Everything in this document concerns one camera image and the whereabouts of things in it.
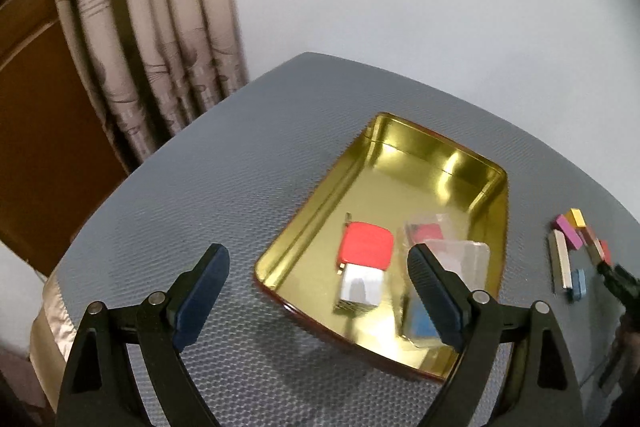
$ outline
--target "yellow block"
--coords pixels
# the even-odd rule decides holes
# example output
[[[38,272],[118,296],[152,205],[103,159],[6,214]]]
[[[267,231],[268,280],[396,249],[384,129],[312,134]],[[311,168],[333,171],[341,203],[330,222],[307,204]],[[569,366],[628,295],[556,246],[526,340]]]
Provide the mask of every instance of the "yellow block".
[[[587,226],[587,223],[582,217],[582,212],[580,211],[580,208],[571,208],[569,212],[564,214],[564,217],[566,217],[567,221],[569,221],[569,223],[571,224],[572,227],[574,227],[574,229],[583,229]]]

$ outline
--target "gold metal tray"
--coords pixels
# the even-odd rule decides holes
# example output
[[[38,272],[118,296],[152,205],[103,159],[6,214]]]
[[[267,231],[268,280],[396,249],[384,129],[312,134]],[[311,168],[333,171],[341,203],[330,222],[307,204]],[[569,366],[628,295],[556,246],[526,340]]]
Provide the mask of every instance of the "gold metal tray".
[[[411,284],[397,231],[417,214],[447,213],[457,237],[489,245],[484,288],[497,297],[505,260],[506,172],[433,131],[377,115],[255,264],[255,278],[302,325],[350,344],[369,362],[407,376],[444,379],[455,352],[434,339],[416,347],[401,336]],[[366,313],[337,310],[336,255],[346,213],[394,233],[383,301]]]

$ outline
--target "gray table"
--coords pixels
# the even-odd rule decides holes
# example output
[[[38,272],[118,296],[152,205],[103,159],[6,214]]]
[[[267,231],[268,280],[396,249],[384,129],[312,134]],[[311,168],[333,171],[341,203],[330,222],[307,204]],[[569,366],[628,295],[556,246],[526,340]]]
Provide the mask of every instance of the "gray table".
[[[554,309],[584,380],[604,356],[620,313],[586,255],[589,295],[569,305],[551,292],[546,231],[580,207],[614,259],[640,272],[640,226],[575,165],[519,128],[439,90],[356,62],[300,55],[200,117],[136,170],[79,233],[58,270],[70,317],[87,304],[142,301],[190,269],[212,242],[231,272],[200,338],[183,353],[196,386],[226,427],[413,426],[438,392],[339,352],[295,327],[252,281],[259,255],[327,169],[379,111],[433,129],[501,165],[510,182],[508,256],[500,301]],[[485,420],[500,387],[501,349],[474,418]],[[143,368],[132,363],[150,418],[165,425]],[[583,387],[587,425],[606,405]]]

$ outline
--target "curtain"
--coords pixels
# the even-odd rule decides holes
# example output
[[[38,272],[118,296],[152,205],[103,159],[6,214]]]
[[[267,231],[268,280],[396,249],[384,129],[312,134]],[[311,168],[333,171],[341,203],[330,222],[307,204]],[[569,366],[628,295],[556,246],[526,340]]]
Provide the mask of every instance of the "curtain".
[[[246,83],[231,0],[56,0],[82,85],[127,171]]]

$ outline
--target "colorful block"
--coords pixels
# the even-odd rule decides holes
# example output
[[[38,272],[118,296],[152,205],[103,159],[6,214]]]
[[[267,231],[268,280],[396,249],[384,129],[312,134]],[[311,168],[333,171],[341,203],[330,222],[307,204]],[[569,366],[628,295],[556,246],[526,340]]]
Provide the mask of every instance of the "colorful block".
[[[337,264],[357,264],[386,270],[391,263],[394,236],[387,229],[354,221],[342,236]]]
[[[559,230],[552,230],[548,235],[548,241],[554,292],[559,294],[572,288],[569,251],[566,247],[564,233]]]
[[[604,239],[600,240],[600,246],[602,247],[602,253],[604,253],[604,262],[611,264],[611,251],[609,250],[609,244]]]
[[[402,334],[415,343],[422,339],[439,337],[429,313],[415,290],[409,293],[408,302],[402,316]]]
[[[553,222],[552,227],[564,233],[564,237],[566,238],[566,243],[567,247],[569,247],[569,250],[578,250],[578,248],[582,247],[582,240],[580,236],[575,231],[574,227],[571,226],[571,223],[569,223],[569,220],[567,220],[565,216],[560,214],[558,217],[556,217],[556,220]]]
[[[444,239],[444,236],[438,223],[428,223],[426,225],[412,225],[410,239],[414,245],[420,245],[428,239]]]
[[[587,278],[584,275],[584,270],[582,268],[573,270],[571,272],[571,281],[572,281],[572,299],[574,301],[579,301],[585,295],[587,295]]]
[[[596,233],[593,232],[593,229],[589,225],[581,228],[580,233],[582,234],[582,238],[587,245],[587,252],[589,252],[591,264],[593,264],[593,266],[597,266],[602,261],[604,261],[605,255],[604,250],[602,249],[602,245],[596,237]]]
[[[587,226],[584,217],[582,217],[582,211],[580,208],[571,208],[569,212],[564,214],[564,217],[566,217],[567,221],[569,221],[574,229],[583,229]]]

